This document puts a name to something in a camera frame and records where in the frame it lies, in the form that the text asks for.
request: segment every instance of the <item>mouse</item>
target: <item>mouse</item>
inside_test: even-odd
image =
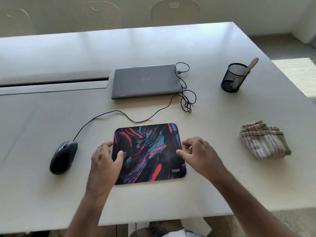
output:
[[[77,142],[66,141],[62,143],[53,155],[51,164],[49,165],[49,170],[54,175],[61,175],[65,171],[69,170],[74,160],[77,148]]]

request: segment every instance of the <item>pen holder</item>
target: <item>pen holder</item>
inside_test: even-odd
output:
[[[237,92],[239,87],[250,73],[243,75],[243,72],[246,70],[247,66],[240,63],[232,63],[228,66],[226,74],[222,80],[221,88],[227,92]]]

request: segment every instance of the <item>gray laptop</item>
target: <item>gray laptop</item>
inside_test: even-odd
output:
[[[112,99],[180,93],[175,64],[116,69]]]

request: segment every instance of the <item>white table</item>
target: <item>white table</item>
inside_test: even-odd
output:
[[[223,91],[228,64],[254,57],[259,63],[240,91]],[[316,108],[234,23],[3,38],[0,59],[6,76],[186,62],[191,70],[184,79],[197,94],[192,113],[177,99],[144,124],[173,122],[182,140],[206,139],[271,211],[316,206]],[[0,96],[0,233],[66,228],[84,194],[92,153],[117,128],[137,124],[119,114],[94,120],[77,137],[73,165],[61,176],[49,172],[56,148],[98,114],[119,109],[142,120],[171,98],[113,101],[112,82],[113,72],[106,89]],[[261,119],[284,131],[290,157],[257,161],[250,154],[239,127]],[[187,165],[183,179],[115,186],[100,225],[231,213]]]

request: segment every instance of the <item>hand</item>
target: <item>hand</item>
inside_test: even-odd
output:
[[[91,157],[86,194],[95,198],[106,199],[118,179],[123,165],[123,151],[119,151],[116,160],[112,160],[111,146],[107,142],[98,147]]]
[[[213,147],[202,138],[189,138],[183,141],[182,144],[184,150],[177,150],[176,153],[212,184],[228,174],[227,169]]]

